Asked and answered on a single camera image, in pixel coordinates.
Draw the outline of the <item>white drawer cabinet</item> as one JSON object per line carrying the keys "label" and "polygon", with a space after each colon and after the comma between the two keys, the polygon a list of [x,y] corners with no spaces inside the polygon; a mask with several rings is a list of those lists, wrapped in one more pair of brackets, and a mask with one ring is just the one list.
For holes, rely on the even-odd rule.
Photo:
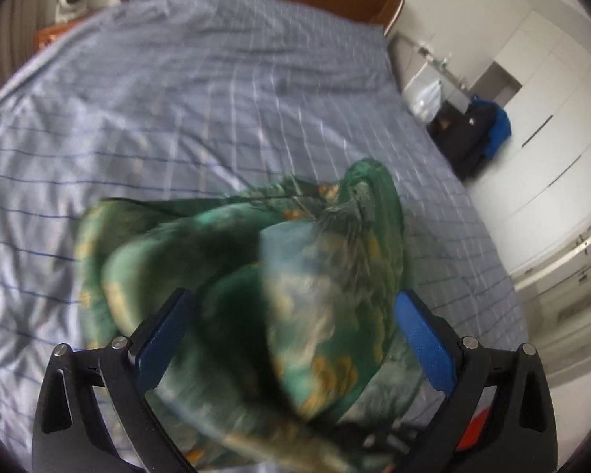
{"label": "white drawer cabinet", "polygon": [[589,374],[591,225],[513,280],[552,387]]}

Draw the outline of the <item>white wardrobe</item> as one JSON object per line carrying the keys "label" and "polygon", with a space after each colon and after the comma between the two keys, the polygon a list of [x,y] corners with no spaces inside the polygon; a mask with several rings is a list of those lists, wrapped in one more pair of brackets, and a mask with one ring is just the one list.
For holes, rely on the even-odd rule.
{"label": "white wardrobe", "polygon": [[591,54],[531,12],[495,58],[520,90],[511,136],[472,182],[472,201],[509,272],[591,222]]}

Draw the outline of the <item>blue checked bed cover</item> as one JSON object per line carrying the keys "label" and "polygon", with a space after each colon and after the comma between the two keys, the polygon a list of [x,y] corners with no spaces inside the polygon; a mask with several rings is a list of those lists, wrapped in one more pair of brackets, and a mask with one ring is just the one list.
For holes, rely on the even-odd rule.
{"label": "blue checked bed cover", "polygon": [[402,100],[370,24],[282,0],[129,0],[0,91],[0,441],[32,465],[45,366],[84,341],[78,227],[107,199],[215,199],[357,161],[392,175],[411,287],[488,347],[528,338],[468,193]]}

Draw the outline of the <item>black and blue hanging clothes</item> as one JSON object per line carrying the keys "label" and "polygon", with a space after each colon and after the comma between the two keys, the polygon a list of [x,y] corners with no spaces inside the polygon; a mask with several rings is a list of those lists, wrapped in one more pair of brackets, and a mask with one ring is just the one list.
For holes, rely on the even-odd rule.
{"label": "black and blue hanging clothes", "polygon": [[475,177],[511,136],[505,110],[477,96],[464,112],[445,101],[427,130],[460,182]]}

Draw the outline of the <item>white bedside desk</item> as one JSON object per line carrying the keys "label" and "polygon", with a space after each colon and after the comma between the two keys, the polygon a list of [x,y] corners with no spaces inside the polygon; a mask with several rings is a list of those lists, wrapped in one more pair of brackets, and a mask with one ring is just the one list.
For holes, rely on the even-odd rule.
{"label": "white bedside desk", "polygon": [[471,102],[468,83],[464,78],[459,78],[450,71],[448,68],[450,56],[439,58],[426,43],[416,42],[399,31],[393,33],[390,46],[395,49],[396,54],[401,48],[405,48],[405,52],[408,54],[405,60],[401,60],[398,56],[395,57],[395,60],[398,61],[397,75],[401,96],[408,108],[420,89],[423,89],[428,83],[440,79],[442,81],[441,109],[445,104],[448,104],[461,113],[468,110]]}

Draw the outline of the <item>orange red trousers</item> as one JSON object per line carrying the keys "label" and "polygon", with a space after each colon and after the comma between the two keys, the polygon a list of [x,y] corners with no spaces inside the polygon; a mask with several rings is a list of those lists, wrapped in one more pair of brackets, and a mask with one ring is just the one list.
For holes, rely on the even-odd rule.
{"label": "orange red trousers", "polygon": [[468,427],[465,429],[460,442],[458,443],[458,452],[465,451],[466,449],[471,449],[478,443],[481,433],[483,432],[483,428],[486,425],[489,413],[490,407],[487,407],[478,410],[474,414],[474,416],[471,419],[471,422],[468,423]]}

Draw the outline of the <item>green patterned jacket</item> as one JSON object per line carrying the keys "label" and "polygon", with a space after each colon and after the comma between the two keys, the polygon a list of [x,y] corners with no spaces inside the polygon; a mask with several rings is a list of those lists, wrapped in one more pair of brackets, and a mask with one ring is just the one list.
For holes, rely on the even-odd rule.
{"label": "green patterned jacket", "polygon": [[195,295],[149,396],[194,467],[392,464],[366,439],[405,414],[423,373],[393,315],[410,262],[381,162],[330,184],[291,175],[231,197],[107,199],[83,215],[74,254],[90,348],[131,334],[176,288]]}

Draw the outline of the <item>white plastic bag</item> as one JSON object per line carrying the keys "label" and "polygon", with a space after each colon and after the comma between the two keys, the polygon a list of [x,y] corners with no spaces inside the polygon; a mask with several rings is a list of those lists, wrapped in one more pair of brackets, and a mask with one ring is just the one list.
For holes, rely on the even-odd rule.
{"label": "white plastic bag", "polygon": [[442,81],[438,79],[420,89],[410,102],[409,108],[416,120],[429,124],[437,116],[441,106]]}

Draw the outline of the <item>small white fan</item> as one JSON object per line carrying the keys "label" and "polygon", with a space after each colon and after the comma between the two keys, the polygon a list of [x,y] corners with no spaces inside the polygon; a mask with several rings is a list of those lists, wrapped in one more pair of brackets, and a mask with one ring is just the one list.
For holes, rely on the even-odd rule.
{"label": "small white fan", "polygon": [[69,21],[84,17],[88,12],[88,0],[56,0],[55,22],[67,24]]}

